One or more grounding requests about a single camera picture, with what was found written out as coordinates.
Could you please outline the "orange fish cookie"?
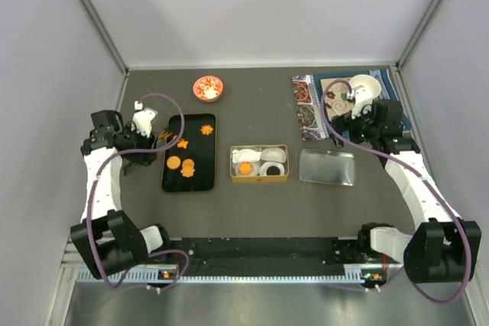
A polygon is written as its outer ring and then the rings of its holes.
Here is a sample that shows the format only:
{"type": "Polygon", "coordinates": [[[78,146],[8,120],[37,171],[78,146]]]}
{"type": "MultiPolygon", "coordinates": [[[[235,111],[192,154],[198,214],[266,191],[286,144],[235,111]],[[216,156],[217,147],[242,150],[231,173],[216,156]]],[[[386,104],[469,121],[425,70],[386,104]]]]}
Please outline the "orange fish cookie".
{"type": "Polygon", "coordinates": [[[181,139],[177,142],[176,147],[178,149],[186,149],[188,147],[189,141],[185,139],[181,139]]]}

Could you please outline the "black round cookie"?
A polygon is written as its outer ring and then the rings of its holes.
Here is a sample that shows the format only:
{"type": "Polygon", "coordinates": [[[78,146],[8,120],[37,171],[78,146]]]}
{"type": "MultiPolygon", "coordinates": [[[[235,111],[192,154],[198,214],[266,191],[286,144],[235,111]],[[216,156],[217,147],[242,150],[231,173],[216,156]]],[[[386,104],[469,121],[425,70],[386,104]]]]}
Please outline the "black round cookie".
{"type": "Polygon", "coordinates": [[[267,176],[279,176],[281,174],[280,167],[278,166],[269,166],[266,170],[267,176]]]}

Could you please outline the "orange star flower cookie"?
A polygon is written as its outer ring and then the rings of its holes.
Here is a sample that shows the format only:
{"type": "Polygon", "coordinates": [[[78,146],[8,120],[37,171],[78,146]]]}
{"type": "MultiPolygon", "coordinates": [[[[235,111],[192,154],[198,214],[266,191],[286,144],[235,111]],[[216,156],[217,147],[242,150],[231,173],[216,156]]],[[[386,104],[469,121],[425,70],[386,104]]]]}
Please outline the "orange star flower cookie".
{"type": "Polygon", "coordinates": [[[255,168],[254,164],[250,162],[243,162],[237,166],[237,175],[238,176],[254,176],[255,168]]]}

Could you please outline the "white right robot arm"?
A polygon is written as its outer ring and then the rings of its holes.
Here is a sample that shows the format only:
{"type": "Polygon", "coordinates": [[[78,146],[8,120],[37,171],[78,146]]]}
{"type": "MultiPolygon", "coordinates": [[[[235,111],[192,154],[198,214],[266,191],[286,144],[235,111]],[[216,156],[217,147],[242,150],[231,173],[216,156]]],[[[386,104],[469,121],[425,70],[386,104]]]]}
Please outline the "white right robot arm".
{"type": "Polygon", "coordinates": [[[465,221],[448,205],[426,170],[415,140],[403,135],[399,101],[375,100],[360,116],[334,117],[329,131],[336,146],[370,144],[385,172],[397,185],[416,231],[404,234],[389,224],[369,224],[356,243],[359,257],[372,262],[383,253],[402,263],[411,282],[471,280],[481,242],[476,221],[465,221]]]}

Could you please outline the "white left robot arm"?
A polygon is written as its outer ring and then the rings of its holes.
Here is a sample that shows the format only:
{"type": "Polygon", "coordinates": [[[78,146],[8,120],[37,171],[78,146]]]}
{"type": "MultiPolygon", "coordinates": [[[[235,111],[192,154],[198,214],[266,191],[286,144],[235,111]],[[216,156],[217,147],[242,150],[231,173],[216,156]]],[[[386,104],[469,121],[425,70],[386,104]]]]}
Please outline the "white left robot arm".
{"type": "Polygon", "coordinates": [[[86,206],[70,239],[96,279],[146,263],[150,257],[165,262],[173,244],[160,224],[139,229],[121,208],[121,175],[150,166],[157,158],[157,135],[152,122],[157,112],[138,107],[130,121],[114,110],[91,115],[93,129],[83,141],[86,165],[86,206]]]}

